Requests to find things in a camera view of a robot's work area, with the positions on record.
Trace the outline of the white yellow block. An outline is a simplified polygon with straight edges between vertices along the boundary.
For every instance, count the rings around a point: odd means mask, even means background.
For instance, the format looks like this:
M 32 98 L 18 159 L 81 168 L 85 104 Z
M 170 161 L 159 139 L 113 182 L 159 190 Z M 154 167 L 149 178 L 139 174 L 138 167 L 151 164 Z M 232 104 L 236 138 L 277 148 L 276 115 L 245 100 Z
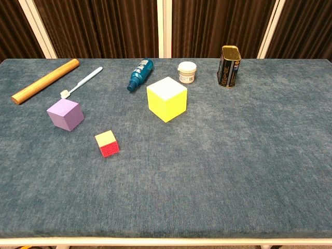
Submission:
M 168 122 L 186 111 L 187 88 L 171 77 L 146 88 L 148 108 L 162 121 Z

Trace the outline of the small red and yellow cube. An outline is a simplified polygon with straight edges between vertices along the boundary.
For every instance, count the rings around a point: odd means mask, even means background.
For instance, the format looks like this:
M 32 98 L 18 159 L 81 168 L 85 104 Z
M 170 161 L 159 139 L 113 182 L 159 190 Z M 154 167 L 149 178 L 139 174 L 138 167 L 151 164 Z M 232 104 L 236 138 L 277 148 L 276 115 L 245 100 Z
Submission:
M 120 152 L 118 142 L 112 130 L 96 135 L 95 139 L 104 158 Z

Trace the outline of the purple cube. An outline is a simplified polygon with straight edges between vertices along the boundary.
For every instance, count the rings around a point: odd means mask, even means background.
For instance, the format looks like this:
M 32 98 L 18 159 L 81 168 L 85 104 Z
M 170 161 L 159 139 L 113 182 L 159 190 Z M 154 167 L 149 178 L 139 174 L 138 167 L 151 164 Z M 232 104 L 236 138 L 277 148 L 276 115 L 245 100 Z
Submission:
M 56 127 L 67 131 L 72 131 L 84 120 L 79 103 L 68 99 L 58 100 L 47 113 Z

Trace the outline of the white round jar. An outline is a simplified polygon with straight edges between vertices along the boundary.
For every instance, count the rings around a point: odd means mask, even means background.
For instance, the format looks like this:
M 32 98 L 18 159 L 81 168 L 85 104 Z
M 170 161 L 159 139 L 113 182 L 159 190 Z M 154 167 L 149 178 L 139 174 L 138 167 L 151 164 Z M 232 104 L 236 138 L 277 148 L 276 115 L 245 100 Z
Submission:
M 190 61 L 181 62 L 177 70 L 179 71 L 179 80 L 181 83 L 190 84 L 194 82 L 197 70 L 195 63 Z

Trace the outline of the blue spray bottle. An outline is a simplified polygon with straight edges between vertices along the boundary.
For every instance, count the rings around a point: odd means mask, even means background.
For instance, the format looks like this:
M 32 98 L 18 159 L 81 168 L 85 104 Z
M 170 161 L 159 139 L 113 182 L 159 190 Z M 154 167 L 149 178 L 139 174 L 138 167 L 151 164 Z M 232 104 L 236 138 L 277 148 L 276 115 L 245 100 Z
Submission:
M 142 85 L 153 69 L 153 61 L 149 58 L 144 58 L 139 65 L 132 72 L 127 89 L 134 92 L 140 85 Z

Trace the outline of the blue tablecloth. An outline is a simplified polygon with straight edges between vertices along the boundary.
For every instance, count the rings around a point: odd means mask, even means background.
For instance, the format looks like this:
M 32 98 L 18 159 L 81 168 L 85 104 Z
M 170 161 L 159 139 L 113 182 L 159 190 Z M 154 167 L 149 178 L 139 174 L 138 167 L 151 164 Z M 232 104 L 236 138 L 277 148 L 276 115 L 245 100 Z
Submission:
M 154 59 L 134 93 L 137 59 L 82 59 L 21 105 L 11 96 L 65 60 L 0 63 L 0 238 L 332 238 L 332 63 L 243 59 L 236 86 L 218 59 L 195 59 L 187 109 L 163 122 L 146 88 L 178 77 Z M 56 127 L 67 98 L 84 120 Z M 95 136 L 112 130 L 104 158 Z

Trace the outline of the black and gold tin can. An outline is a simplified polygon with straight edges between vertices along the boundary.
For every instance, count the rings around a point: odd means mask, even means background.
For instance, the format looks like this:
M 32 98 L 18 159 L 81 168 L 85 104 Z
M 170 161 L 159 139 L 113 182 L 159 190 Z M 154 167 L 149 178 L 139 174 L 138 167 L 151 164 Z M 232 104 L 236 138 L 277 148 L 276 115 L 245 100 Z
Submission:
M 222 56 L 217 72 L 218 84 L 221 87 L 232 88 L 236 84 L 236 76 L 241 62 L 237 46 L 222 46 Z

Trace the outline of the dark pleated divider panel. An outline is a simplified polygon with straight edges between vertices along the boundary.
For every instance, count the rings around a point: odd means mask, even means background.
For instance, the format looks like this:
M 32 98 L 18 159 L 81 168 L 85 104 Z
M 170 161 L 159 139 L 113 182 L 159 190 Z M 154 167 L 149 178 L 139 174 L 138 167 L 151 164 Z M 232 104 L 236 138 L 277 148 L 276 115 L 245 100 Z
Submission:
M 158 58 L 157 0 L 33 0 L 58 58 Z
M 235 45 L 256 58 L 276 0 L 172 0 L 172 57 L 220 58 Z
M 286 0 L 265 57 L 332 62 L 332 0 Z
M 44 58 L 18 0 L 0 0 L 0 63 L 6 59 Z

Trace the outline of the wooden rolling pin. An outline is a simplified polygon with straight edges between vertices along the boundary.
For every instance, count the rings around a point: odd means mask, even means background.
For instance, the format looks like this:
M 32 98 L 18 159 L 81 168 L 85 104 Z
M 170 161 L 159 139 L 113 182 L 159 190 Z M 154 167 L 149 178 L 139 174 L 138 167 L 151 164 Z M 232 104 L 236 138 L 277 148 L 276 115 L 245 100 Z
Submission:
M 49 74 L 45 75 L 41 79 L 37 80 L 36 82 L 30 84 L 29 86 L 25 87 L 21 91 L 15 93 L 11 96 L 11 99 L 16 104 L 21 104 L 34 96 L 35 94 L 39 93 L 50 84 L 54 83 L 59 78 L 63 77 L 67 73 L 71 72 L 75 68 L 79 66 L 79 61 L 77 59 L 72 59 L 69 62 L 63 64 L 62 66 L 58 67 L 54 71 L 50 72 Z

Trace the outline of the white table frame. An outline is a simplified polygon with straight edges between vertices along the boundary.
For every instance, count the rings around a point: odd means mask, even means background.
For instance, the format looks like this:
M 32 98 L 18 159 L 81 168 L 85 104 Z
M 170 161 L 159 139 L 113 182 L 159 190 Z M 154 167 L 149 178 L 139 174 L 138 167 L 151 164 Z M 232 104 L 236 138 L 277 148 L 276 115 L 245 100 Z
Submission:
M 332 238 L 107 238 L 107 237 L 41 237 L 0 238 L 0 246 L 56 245 L 69 246 L 235 246 L 235 245 L 329 245 Z

